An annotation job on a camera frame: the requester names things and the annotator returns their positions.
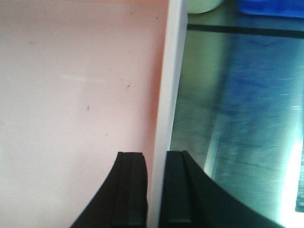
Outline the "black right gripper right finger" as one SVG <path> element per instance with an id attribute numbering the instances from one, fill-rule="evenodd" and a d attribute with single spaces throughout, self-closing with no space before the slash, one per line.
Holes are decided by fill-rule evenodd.
<path id="1" fill-rule="evenodd" d="M 164 228 L 279 228 L 223 190 L 187 151 L 168 151 L 162 190 Z"/>

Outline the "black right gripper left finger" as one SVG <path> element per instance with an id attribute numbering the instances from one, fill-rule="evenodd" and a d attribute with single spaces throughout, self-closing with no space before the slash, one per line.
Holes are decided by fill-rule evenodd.
<path id="1" fill-rule="evenodd" d="M 148 174 L 143 153 L 119 152 L 107 178 L 73 228 L 144 228 Z"/>

